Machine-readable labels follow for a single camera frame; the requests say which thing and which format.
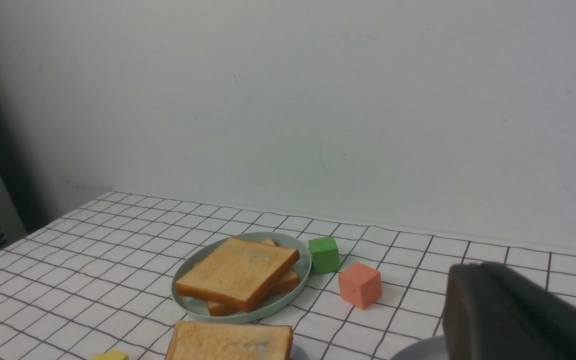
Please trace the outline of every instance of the white wall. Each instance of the white wall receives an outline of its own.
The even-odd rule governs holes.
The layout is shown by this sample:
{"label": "white wall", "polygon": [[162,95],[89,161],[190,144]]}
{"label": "white wall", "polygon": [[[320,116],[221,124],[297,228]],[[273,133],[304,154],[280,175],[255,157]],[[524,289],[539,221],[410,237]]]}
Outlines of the white wall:
{"label": "white wall", "polygon": [[54,215],[103,189],[576,248],[576,1],[0,0]]}

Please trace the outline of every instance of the wooden block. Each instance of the wooden block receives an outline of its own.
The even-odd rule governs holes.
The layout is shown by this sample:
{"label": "wooden block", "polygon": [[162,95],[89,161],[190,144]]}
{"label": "wooden block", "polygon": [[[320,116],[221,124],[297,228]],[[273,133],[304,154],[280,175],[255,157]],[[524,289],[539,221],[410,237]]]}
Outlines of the wooden block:
{"label": "wooden block", "polygon": [[315,274],[326,274],[339,270],[339,249],[334,237],[321,237],[308,241]]}
{"label": "wooden block", "polygon": [[98,353],[93,356],[90,360],[129,360],[128,355],[117,350],[111,349],[106,353]]}
{"label": "wooden block", "polygon": [[382,274],[361,262],[355,262],[339,274],[341,299],[365,310],[382,297]]}

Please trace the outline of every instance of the pink block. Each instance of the pink block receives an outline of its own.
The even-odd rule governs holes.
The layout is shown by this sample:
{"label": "pink block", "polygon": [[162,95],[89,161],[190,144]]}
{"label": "pink block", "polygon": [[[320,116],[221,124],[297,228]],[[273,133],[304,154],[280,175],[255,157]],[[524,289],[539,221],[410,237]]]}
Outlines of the pink block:
{"label": "pink block", "polygon": [[355,262],[339,274],[341,299],[365,310],[382,297],[382,274],[361,262]]}

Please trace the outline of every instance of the gray plate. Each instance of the gray plate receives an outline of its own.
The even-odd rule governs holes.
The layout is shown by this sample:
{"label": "gray plate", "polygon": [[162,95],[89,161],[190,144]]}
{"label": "gray plate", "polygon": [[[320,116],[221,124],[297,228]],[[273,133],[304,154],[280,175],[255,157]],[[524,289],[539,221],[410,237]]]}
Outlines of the gray plate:
{"label": "gray plate", "polygon": [[203,322],[220,322],[229,324],[245,324],[247,322],[253,322],[258,319],[267,317],[270,314],[276,313],[281,310],[284,306],[288,305],[290,301],[293,301],[304,289],[306,285],[306,280],[308,280],[308,274],[311,272],[311,267],[313,266],[313,260],[311,260],[311,253],[308,251],[306,245],[295,239],[294,237],[286,234],[281,234],[278,232],[250,232],[248,234],[234,235],[234,238],[249,240],[251,242],[262,242],[265,239],[272,239],[277,246],[283,248],[297,249],[299,251],[299,260],[292,267],[292,269],[299,275],[301,282],[296,289],[288,292],[287,294],[282,294],[272,298],[265,299],[261,301],[258,308],[252,312],[236,312],[230,316],[211,316],[208,313],[208,308],[206,307],[206,302],[192,297],[179,296],[175,290],[175,282],[181,278],[185,273],[189,272],[195,264],[201,262],[201,260],[206,259],[215,249],[219,248],[226,239],[219,240],[213,244],[202,248],[197,251],[195,255],[190,256],[181,267],[176,271],[174,277],[172,278],[172,297],[176,303],[185,312],[196,321]]}
{"label": "gray plate", "polygon": [[443,336],[423,339],[399,351],[390,360],[448,360]]}
{"label": "gray plate", "polygon": [[292,348],[290,349],[290,358],[292,360],[313,360],[301,346],[292,344]]}

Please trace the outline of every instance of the black object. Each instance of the black object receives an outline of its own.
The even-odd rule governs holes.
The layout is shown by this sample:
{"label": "black object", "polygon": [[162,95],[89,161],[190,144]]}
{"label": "black object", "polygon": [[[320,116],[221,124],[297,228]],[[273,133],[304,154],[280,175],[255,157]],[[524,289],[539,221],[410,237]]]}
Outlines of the black object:
{"label": "black object", "polygon": [[576,307],[505,265],[454,265],[443,333],[451,360],[576,359]]}

